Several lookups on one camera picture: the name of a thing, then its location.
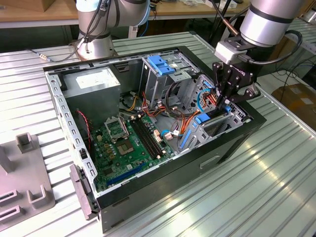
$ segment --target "motherboard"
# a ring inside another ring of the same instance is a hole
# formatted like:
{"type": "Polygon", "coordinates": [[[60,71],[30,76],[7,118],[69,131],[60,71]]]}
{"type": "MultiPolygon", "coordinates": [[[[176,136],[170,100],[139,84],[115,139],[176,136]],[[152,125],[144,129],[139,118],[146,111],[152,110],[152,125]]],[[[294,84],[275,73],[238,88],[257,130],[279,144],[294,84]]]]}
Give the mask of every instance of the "motherboard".
{"type": "Polygon", "coordinates": [[[148,116],[110,119],[91,136],[98,192],[174,156],[163,139],[157,141],[157,130],[148,116]]]}

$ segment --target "cardboard box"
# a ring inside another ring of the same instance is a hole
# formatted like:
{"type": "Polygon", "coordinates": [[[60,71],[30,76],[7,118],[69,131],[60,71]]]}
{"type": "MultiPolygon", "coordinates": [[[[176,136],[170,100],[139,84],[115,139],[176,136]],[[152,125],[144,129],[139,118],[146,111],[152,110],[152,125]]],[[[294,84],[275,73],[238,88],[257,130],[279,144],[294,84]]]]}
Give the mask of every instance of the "cardboard box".
{"type": "MultiPolygon", "coordinates": [[[[280,101],[283,86],[272,96],[280,101]]],[[[303,84],[288,85],[284,89],[281,103],[316,131],[316,95],[303,84]]]]}
{"type": "Polygon", "coordinates": [[[45,12],[55,0],[0,0],[0,4],[45,12]]]}

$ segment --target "ram slot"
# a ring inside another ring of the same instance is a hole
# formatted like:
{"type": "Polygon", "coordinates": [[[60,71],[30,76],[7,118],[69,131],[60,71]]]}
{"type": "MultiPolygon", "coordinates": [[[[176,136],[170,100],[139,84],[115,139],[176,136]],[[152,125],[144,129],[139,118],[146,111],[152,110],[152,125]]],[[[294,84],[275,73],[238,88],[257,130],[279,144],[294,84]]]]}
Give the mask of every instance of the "ram slot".
{"type": "Polygon", "coordinates": [[[132,121],[131,126],[152,159],[156,159],[158,155],[162,155],[162,150],[154,141],[153,137],[150,135],[141,120],[132,121]]]}
{"type": "Polygon", "coordinates": [[[136,123],[140,127],[141,131],[145,134],[145,136],[147,136],[147,138],[149,139],[150,143],[154,147],[155,155],[156,156],[158,156],[158,155],[162,156],[163,153],[162,153],[161,148],[158,146],[157,142],[154,140],[154,138],[152,137],[150,132],[147,130],[147,128],[144,125],[144,123],[141,120],[138,120],[136,123]]]}

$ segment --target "blue plastic latch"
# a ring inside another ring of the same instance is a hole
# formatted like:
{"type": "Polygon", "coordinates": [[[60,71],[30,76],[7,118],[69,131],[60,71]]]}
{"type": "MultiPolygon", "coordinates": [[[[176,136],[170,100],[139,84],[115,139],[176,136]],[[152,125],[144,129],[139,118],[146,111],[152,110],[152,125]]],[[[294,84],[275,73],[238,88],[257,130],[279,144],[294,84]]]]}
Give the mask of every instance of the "blue plastic latch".
{"type": "Polygon", "coordinates": [[[175,70],[166,63],[159,55],[149,56],[148,62],[158,71],[158,73],[163,76],[167,74],[174,73],[175,70]]]}
{"type": "Polygon", "coordinates": [[[230,106],[225,106],[225,111],[227,112],[227,113],[229,113],[230,111],[232,110],[232,108],[230,107],[230,106]]]}
{"type": "Polygon", "coordinates": [[[187,135],[185,136],[182,144],[180,145],[180,148],[182,149],[185,145],[185,143],[187,142],[188,138],[189,138],[189,135],[191,134],[191,130],[189,129],[189,131],[187,132],[187,135]]]}
{"type": "Polygon", "coordinates": [[[200,115],[196,116],[196,122],[198,124],[201,124],[201,123],[208,121],[210,119],[211,118],[207,114],[200,114],[200,115]]]}

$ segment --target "wooden table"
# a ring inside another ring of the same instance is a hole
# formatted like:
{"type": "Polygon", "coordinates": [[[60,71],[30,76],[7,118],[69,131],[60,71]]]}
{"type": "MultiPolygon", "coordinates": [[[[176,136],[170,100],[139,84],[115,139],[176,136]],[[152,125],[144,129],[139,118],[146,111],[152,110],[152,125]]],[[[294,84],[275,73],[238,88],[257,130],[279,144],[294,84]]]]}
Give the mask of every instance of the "wooden table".
{"type": "MultiPolygon", "coordinates": [[[[237,8],[229,8],[227,16],[234,15],[249,5],[249,0],[238,4],[237,8]]],[[[160,2],[157,4],[157,16],[155,20],[191,19],[214,17],[214,8],[205,4],[187,6],[178,2],[160,2]]],[[[149,20],[155,17],[151,11],[149,20]]],[[[56,0],[46,12],[37,12],[6,6],[0,10],[0,28],[20,28],[37,26],[60,26],[78,24],[78,15],[73,0],[56,0]]]]}

